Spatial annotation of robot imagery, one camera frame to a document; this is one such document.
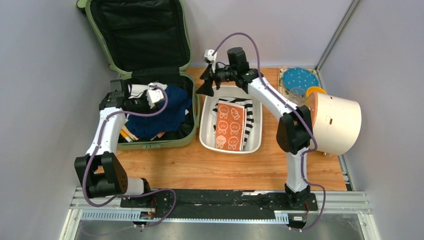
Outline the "dark blue garment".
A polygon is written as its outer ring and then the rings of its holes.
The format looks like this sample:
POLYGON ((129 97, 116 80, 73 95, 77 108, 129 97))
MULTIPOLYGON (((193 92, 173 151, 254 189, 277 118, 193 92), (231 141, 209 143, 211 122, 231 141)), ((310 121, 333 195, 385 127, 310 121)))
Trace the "dark blue garment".
POLYGON ((168 104, 163 112, 151 117, 129 115, 126 128, 140 141, 162 134, 160 140, 175 140, 187 136, 193 129, 193 99, 187 90, 175 84, 163 87, 168 104))

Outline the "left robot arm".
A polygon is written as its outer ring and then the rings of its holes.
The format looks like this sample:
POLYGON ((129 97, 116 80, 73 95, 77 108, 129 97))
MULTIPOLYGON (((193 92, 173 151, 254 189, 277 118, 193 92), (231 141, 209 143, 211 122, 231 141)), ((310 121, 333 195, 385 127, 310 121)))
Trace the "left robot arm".
POLYGON ((148 207, 153 201, 149 183, 144 178, 129 177, 119 162, 116 151, 122 126, 127 115, 153 117, 154 113, 142 113, 125 102, 133 92, 141 92, 127 80, 113 80, 111 91, 99 104, 99 122, 90 147, 83 156, 75 158, 74 169, 82 187, 85 200, 94 205, 94 198, 123 196, 133 198, 138 206, 148 207))

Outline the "white plastic tub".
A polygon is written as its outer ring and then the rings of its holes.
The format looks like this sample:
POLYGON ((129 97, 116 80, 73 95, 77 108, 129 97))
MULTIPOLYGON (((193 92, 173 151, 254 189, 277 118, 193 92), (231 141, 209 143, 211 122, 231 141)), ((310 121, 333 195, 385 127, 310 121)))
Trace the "white plastic tub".
POLYGON ((245 155, 256 152, 262 143, 263 105, 255 97, 245 93, 242 89, 234 85, 222 85, 218 90, 213 86, 212 89, 214 96, 205 96, 202 114, 199 120, 199 139, 201 144, 211 151, 223 154, 245 155), (216 123, 216 117, 213 116, 212 111, 219 99, 226 97, 252 100, 254 123, 247 138, 246 146, 242 151, 215 148, 216 136, 213 133, 213 125, 216 123))

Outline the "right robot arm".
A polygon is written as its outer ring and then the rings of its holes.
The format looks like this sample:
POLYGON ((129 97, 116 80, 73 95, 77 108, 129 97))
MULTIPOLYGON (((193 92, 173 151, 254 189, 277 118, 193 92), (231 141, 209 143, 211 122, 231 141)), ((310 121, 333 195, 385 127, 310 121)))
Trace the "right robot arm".
POLYGON ((200 79, 203 84, 197 93, 212 97, 221 83, 234 82, 245 93, 260 101, 278 121, 276 141, 285 152, 287 179, 284 185, 285 203, 296 210, 306 204, 311 187, 306 179, 306 158, 313 137, 311 112, 306 106, 298 106, 282 96, 265 79, 258 68, 251 68, 242 47, 227 51, 228 65, 217 66, 217 51, 205 50, 203 61, 206 70, 200 79))

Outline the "green hard-shell suitcase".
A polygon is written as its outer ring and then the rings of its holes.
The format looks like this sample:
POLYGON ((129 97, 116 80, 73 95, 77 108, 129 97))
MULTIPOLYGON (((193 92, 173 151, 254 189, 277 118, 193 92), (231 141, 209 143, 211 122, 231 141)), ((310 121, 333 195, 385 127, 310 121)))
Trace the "green hard-shell suitcase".
POLYGON ((180 0, 79 0, 108 59, 122 80, 175 84, 191 103, 188 115, 175 131, 151 139, 117 140, 120 150, 176 148, 190 144, 200 122, 194 78, 186 72, 192 52, 180 0))

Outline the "cream cylindrical container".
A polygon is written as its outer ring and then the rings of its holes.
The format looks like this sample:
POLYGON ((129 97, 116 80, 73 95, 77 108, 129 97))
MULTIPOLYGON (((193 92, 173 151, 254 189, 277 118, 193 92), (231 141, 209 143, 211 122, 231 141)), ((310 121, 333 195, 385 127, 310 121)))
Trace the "cream cylindrical container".
POLYGON ((306 98, 305 105, 311 111, 317 151, 343 155, 351 149, 358 139, 362 124, 358 102, 313 92, 306 98))

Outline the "orange bunny print cloth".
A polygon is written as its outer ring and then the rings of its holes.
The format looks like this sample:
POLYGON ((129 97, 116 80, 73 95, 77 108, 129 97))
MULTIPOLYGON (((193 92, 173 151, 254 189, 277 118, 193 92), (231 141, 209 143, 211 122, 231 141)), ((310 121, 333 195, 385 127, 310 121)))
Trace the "orange bunny print cloth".
POLYGON ((223 151, 242 151, 245 125, 246 111, 243 106, 219 101, 215 125, 215 147, 223 151))

